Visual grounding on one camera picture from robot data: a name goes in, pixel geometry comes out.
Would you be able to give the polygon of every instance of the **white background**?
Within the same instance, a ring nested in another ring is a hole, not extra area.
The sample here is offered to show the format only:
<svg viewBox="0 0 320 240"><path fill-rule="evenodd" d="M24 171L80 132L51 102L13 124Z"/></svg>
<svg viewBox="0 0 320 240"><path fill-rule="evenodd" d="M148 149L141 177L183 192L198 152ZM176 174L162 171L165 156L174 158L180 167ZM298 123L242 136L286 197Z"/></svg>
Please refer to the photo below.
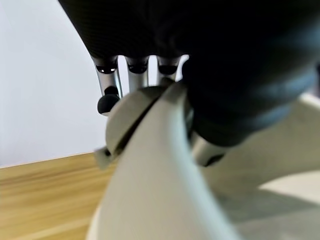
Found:
<svg viewBox="0 0 320 240"><path fill-rule="evenodd" d="M151 76L156 64L151 58ZM124 58L119 68L126 92ZM57 0L0 0L0 166L103 146L100 97L93 62Z"/></svg>

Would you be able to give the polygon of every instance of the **wooden surface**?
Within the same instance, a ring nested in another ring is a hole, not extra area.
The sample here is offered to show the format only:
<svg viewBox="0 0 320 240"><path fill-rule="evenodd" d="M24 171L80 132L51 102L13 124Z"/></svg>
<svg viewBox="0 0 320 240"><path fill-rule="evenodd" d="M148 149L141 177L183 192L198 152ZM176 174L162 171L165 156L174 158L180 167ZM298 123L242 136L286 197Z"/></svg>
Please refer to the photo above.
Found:
<svg viewBox="0 0 320 240"><path fill-rule="evenodd" d="M83 240L115 165L92 154L0 169L0 240Z"/></svg>

